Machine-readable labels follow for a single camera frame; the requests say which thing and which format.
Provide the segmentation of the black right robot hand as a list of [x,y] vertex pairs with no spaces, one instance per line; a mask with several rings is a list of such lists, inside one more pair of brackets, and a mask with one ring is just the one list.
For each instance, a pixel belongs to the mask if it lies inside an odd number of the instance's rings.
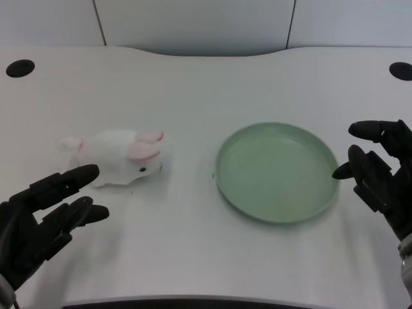
[[411,130],[402,121],[354,122],[349,134],[380,144],[399,161],[396,173],[374,151],[348,149],[348,161],[333,172],[336,180],[354,178],[353,191],[373,211],[380,212],[399,240],[411,234]]

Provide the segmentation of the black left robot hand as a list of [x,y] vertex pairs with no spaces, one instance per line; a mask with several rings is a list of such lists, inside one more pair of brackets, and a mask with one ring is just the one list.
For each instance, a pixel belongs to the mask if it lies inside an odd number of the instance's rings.
[[72,240],[72,230],[109,217],[89,196],[64,202],[99,173],[94,164],[55,173],[1,203],[1,275],[13,290]]

